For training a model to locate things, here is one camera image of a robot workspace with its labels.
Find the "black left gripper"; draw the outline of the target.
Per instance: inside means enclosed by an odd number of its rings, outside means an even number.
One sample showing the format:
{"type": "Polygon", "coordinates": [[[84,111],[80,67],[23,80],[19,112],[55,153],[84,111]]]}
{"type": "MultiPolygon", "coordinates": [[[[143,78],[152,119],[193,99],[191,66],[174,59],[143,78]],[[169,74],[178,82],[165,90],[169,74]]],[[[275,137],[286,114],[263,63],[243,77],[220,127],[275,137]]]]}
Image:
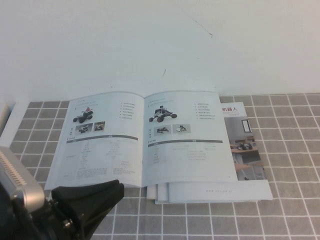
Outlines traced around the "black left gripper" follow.
{"type": "Polygon", "coordinates": [[[119,180],[66,187],[45,198],[41,185],[0,183],[2,240],[88,240],[110,210],[124,197],[119,180]]]}

